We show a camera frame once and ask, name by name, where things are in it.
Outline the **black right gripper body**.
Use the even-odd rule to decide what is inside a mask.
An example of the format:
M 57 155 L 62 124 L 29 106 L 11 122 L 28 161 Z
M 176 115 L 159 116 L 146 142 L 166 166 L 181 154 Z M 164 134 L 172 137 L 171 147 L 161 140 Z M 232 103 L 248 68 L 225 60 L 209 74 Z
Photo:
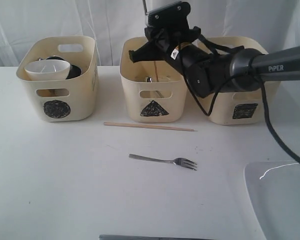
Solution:
M 200 28 L 170 26 L 170 27 L 146 27 L 145 36 L 148 40 L 146 47 L 156 54 L 169 54 L 179 44 L 192 44 L 200 36 Z

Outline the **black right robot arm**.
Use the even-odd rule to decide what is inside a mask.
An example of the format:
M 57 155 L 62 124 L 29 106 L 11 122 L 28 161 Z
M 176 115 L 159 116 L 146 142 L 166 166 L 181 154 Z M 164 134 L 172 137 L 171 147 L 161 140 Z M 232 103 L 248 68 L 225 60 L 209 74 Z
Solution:
M 251 92 L 264 82 L 300 81 L 300 46 L 264 54 L 209 41 L 198 27 L 146 27 L 147 42 L 128 52 L 133 63 L 165 61 L 196 97 Z

